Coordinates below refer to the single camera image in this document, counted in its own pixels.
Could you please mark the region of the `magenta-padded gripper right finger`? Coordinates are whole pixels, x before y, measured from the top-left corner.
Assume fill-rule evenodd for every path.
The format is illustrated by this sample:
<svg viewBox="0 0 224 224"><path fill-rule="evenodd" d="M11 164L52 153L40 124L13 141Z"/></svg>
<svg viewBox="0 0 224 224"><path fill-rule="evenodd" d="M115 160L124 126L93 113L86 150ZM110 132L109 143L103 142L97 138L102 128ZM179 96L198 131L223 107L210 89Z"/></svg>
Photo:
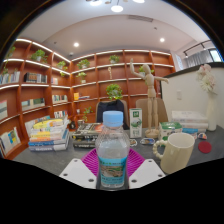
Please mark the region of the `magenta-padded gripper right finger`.
<svg viewBox="0 0 224 224"><path fill-rule="evenodd" d="M127 177L130 189L140 188L157 181L165 174L153 159L144 159L131 149L127 158Z"/></svg>

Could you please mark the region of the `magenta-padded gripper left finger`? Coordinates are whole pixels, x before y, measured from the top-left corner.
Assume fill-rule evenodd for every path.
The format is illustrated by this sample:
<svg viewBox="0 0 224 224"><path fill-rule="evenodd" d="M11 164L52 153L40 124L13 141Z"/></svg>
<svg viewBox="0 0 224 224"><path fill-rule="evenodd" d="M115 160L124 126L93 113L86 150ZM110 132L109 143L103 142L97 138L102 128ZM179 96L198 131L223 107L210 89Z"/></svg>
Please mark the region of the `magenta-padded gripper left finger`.
<svg viewBox="0 0 224 224"><path fill-rule="evenodd" d="M99 164L97 152L92 149L81 159L74 158L60 174L60 177L78 186L95 189Z"/></svg>

